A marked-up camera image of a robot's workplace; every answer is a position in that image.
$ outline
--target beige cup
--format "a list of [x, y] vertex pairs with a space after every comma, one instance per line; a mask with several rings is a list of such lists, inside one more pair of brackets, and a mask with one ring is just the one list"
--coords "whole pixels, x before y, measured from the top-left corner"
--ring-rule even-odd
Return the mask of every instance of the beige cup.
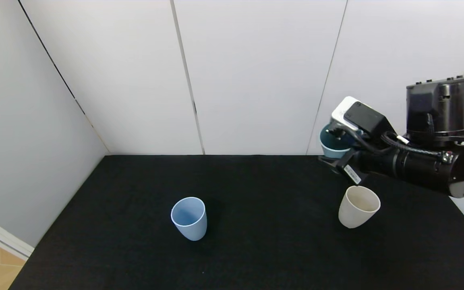
[[370, 189], [350, 186], [339, 206], [339, 221], [349, 229], [357, 228], [381, 208], [381, 200]]

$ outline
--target barcode label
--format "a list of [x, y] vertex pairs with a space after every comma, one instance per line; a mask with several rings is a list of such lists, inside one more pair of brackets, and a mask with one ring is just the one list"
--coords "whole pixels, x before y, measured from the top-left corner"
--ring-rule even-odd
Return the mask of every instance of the barcode label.
[[345, 166], [345, 172], [346, 172], [346, 174], [348, 174], [348, 176], [350, 176], [350, 178], [356, 184], [359, 184], [361, 182], [361, 178], [359, 177], [359, 175], [357, 175], [357, 173], [354, 171], [354, 169], [352, 169], [352, 167], [350, 167], [350, 165]]

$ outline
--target plastic cup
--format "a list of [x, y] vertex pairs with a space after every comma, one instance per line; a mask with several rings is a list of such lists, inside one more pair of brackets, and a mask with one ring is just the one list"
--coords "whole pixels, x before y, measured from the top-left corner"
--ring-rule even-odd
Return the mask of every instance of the plastic cup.
[[332, 134], [326, 131], [327, 129], [328, 124], [320, 131], [320, 145], [322, 146], [324, 156], [328, 158], [342, 158], [350, 150], [349, 137], [343, 136], [337, 140]]
[[381, 200], [370, 189], [350, 186], [339, 206], [339, 221], [349, 229], [357, 228], [381, 208]]
[[207, 231], [205, 204], [196, 197], [183, 198], [171, 209], [171, 221], [184, 237], [199, 240]]

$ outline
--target black tablecloth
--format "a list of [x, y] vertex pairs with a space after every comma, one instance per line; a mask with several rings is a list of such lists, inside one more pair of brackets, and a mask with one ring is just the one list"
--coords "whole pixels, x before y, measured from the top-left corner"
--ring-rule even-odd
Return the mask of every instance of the black tablecloth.
[[[11, 286], [33, 289], [464, 289], [464, 215], [381, 176], [381, 209], [338, 221], [350, 186], [314, 156], [107, 156]], [[171, 207], [196, 196], [198, 242]]]

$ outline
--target light blue cup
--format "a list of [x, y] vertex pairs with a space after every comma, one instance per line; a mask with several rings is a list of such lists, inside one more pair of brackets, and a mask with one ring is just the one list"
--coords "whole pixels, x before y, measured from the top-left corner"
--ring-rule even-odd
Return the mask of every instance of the light blue cup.
[[171, 209], [171, 220], [176, 228], [190, 240], [203, 238], [207, 231], [205, 204], [196, 197], [179, 200]]
[[323, 149], [323, 154], [328, 158], [342, 158], [345, 153], [350, 150], [350, 144], [353, 138], [348, 135], [343, 135], [340, 139], [335, 138], [326, 130], [328, 124], [320, 131], [320, 144]]

